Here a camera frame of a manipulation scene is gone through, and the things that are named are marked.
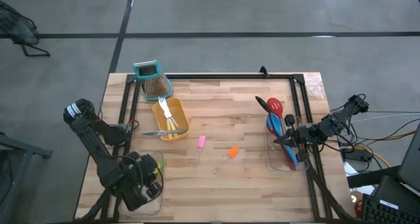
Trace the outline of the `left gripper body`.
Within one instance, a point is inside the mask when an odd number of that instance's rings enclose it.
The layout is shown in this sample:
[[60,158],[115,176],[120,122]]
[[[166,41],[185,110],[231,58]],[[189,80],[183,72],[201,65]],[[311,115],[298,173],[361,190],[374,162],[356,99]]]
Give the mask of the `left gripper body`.
[[134,166],[132,164],[128,165],[128,169],[131,172],[133,179],[137,182],[139,188],[141,188],[141,193],[146,193],[147,184],[149,183],[149,173],[145,166]]

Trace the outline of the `black box white label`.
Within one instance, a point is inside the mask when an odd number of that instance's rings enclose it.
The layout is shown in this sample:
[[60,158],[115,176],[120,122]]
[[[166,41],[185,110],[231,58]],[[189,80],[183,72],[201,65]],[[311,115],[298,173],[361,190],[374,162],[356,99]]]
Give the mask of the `black box white label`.
[[420,196],[389,176],[381,178],[373,196],[401,208],[420,209]]

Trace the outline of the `small clear plastic container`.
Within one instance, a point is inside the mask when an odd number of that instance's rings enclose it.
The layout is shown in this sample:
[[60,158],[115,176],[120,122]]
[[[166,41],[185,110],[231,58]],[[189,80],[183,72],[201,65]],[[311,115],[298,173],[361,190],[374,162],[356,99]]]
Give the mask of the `small clear plastic container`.
[[[287,158],[283,150],[274,143],[276,136],[271,134],[266,128],[266,151],[267,164],[275,171],[293,171],[289,168]],[[295,171],[305,171],[309,167],[308,159],[304,162],[299,162]]]

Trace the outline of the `red slotted spoon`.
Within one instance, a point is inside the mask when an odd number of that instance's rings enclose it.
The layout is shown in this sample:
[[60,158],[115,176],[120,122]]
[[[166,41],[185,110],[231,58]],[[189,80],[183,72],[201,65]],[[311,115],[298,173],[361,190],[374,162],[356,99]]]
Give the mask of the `red slotted spoon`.
[[267,100],[267,104],[270,107],[271,113],[277,114],[279,117],[283,118],[283,105],[282,105],[280,100],[278,100],[276,98],[269,98]]

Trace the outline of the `blue silicone spoon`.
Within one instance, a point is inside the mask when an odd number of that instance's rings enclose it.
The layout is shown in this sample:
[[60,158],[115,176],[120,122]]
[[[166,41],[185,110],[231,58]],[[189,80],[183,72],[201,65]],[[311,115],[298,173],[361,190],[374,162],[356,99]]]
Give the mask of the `blue silicone spoon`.
[[[277,137],[280,137],[283,135],[282,125],[277,115],[273,113],[269,113],[266,119],[266,126],[269,132],[271,132],[271,134]],[[285,152],[286,156],[288,157],[289,167],[292,170],[296,170],[296,166],[298,165],[298,160],[295,156],[295,153],[293,152],[291,147],[287,145],[282,145],[282,149]]]

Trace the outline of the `black laptop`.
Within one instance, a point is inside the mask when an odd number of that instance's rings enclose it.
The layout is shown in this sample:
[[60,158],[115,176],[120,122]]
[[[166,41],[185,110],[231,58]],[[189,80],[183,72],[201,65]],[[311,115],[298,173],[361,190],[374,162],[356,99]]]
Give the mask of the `black laptop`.
[[420,192],[420,123],[398,169],[397,176],[401,182]]

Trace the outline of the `orange mini spatula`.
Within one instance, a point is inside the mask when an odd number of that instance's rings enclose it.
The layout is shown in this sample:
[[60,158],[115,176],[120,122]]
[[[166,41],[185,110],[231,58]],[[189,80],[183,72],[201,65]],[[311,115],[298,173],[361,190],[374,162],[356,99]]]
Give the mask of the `orange mini spatula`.
[[222,157],[219,165],[213,170],[213,174],[217,174],[223,167],[223,165],[230,159],[233,159],[236,157],[238,153],[239,147],[233,146],[230,150],[226,152],[226,154]]

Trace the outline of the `yellow plastic bin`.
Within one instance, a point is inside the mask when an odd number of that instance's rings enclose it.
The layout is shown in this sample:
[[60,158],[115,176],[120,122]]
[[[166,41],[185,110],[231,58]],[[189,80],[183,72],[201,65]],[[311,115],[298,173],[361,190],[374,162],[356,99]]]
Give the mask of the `yellow plastic bin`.
[[[175,135],[160,135],[160,139],[166,142],[173,142],[180,139],[183,139],[187,136],[189,132],[189,123],[184,113],[184,109],[182,107],[182,103],[178,98],[169,98],[166,100],[168,108],[172,117],[175,119],[177,126],[175,128],[177,130],[184,130],[183,133],[176,133]],[[163,109],[159,105],[159,103],[155,103],[152,107],[152,111],[157,121],[157,126],[160,130],[167,130],[169,123],[167,122],[166,117],[164,116]]]

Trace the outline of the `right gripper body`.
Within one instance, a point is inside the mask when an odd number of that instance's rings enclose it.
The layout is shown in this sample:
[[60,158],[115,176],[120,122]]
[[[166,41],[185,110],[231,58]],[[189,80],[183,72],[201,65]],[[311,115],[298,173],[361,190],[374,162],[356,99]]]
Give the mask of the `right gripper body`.
[[316,132],[317,132],[317,127],[312,124],[311,126],[307,126],[307,125],[302,125],[299,126],[296,130],[296,136],[295,136],[295,140],[297,142],[297,144],[304,144],[304,143],[308,143],[308,144],[313,144],[316,145]]

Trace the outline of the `green-handled table knife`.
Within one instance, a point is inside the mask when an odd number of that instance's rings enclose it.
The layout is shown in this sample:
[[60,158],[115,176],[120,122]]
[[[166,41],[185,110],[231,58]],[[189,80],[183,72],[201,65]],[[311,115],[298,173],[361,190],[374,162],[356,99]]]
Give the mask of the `green-handled table knife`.
[[172,131],[148,131],[143,132],[143,135],[175,135],[175,134],[183,134],[186,133],[188,130],[186,129],[176,129]]

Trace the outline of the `black keyboard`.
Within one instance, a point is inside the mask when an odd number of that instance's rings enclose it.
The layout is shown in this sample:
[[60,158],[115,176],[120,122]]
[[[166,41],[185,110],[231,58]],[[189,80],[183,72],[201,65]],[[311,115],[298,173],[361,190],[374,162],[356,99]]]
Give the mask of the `black keyboard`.
[[362,197],[362,220],[376,224],[420,224],[420,214],[368,194]]

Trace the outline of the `cream-handled table knife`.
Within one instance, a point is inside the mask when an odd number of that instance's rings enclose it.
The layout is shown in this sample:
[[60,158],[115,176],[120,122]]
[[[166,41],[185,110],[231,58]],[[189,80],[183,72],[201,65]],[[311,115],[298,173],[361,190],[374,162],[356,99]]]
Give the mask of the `cream-handled table knife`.
[[170,126],[171,126],[171,130],[175,130],[175,126],[170,119],[172,117],[172,115],[170,113],[170,110],[169,110],[169,107],[167,105],[167,102],[166,102],[165,98],[164,98],[164,105],[165,105],[165,109],[166,109],[166,112],[167,112],[167,117],[169,119],[169,123],[170,123]]
[[161,109],[163,110],[163,115],[165,116],[165,121],[166,121],[166,125],[167,125],[167,130],[168,130],[167,136],[168,136],[169,139],[171,139],[172,138],[172,134],[170,133],[171,126],[170,126],[170,123],[169,123],[169,119],[167,117],[167,112],[166,112],[165,105],[164,105],[164,98],[163,97],[158,97],[158,102],[159,102],[159,105],[160,105]]

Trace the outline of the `large clear plastic container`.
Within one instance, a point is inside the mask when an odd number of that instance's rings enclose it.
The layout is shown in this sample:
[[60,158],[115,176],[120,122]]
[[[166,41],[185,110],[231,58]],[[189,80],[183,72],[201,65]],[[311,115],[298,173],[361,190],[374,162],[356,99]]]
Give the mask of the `large clear plastic container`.
[[[140,166],[139,163],[133,158],[133,152],[123,157],[124,168],[129,173],[128,181],[124,184],[123,194],[121,195],[121,204],[119,205],[118,211],[121,216],[152,216],[159,213],[162,202],[163,202],[163,190],[162,193],[153,200],[150,200],[146,193],[141,193],[141,188],[138,187],[137,182],[133,179],[131,172],[128,169],[128,165]],[[150,154],[153,156],[158,163],[163,162],[163,155],[160,152],[152,152],[142,150],[137,152],[139,154]]]

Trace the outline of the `black desk beam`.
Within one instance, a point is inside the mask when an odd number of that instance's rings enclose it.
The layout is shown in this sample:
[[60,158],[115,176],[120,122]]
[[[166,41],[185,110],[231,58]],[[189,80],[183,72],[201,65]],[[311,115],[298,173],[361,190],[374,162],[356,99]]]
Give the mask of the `black desk beam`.
[[400,166],[393,166],[386,169],[380,169],[377,171],[369,171],[367,173],[360,173],[357,175],[351,175],[347,177],[348,185],[351,189],[368,186],[368,185],[377,185],[380,183],[382,177],[388,176],[396,179],[398,170]]

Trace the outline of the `clear plastic bag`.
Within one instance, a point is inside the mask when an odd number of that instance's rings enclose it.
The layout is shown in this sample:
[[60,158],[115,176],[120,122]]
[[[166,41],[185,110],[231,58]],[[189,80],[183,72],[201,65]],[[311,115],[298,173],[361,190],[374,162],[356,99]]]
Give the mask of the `clear plastic bag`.
[[324,100],[326,93],[324,91],[324,85],[320,74],[305,74],[304,75],[306,91],[311,97]]

